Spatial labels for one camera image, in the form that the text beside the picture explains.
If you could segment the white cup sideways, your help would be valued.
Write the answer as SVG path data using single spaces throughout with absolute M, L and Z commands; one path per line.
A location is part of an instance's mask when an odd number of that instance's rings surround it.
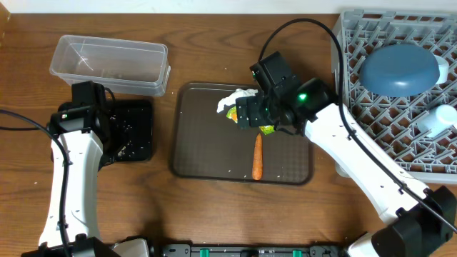
M 417 123 L 418 130 L 426 137 L 434 138 L 446 129 L 456 125 L 456 110 L 444 104 L 435 107 Z

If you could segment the pile of white rice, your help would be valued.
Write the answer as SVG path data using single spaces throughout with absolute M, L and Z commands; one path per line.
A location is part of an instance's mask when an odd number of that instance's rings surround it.
M 119 145 L 115 162 L 146 161 L 152 155 L 152 120 L 147 114 L 114 114 L 112 136 Z

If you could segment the light blue bowl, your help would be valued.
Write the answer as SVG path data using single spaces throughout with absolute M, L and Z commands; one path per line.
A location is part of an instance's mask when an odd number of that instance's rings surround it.
M 435 55 L 435 58 L 438 63 L 439 70 L 439 77 L 436 83 L 443 84 L 448 80 L 449 63 L 441 56 Z

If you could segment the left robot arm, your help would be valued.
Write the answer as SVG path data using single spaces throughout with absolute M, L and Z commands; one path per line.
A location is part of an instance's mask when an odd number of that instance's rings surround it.
M 93 81 L 73 84 L 71 101 L 51 115 L 54 165 L 44 230 L 28 256 L 151 256 L 143 236 L 113 245 L 100 239 L 97 178 L 116 162 L 145 161 L 152 154 L 152 105 L 143 99 L 108 100 L 111 90 Z

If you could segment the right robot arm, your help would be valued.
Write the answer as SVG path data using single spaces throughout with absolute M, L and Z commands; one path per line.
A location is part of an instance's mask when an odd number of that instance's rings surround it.
M 241 128 L 272 125 L 296 132 L 322 148 L 365 193 L 385 228 L 366 233 L 346 256 L 429 256 L 456 234 L 456 197 L 435 191 L 383 152 L 337 102 L 320 79 L 286 79 L 235 100 Z

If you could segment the dark blue plate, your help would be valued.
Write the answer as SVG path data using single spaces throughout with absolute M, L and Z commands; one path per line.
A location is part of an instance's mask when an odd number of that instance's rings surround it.
M 404 97 L 422 94 L 436 85 L 440 77 L 436 57 L 413 44 L 381 47 L 366 57 L 359 81 L 371 93 Z

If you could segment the orange carrot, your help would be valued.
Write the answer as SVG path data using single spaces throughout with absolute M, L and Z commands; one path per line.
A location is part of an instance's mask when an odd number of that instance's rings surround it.
M 252 178 L 257 181 L 261 180 L 263 175 L 263 141 L 260 133 L 256 136 L 254 144 L 251 174 Z

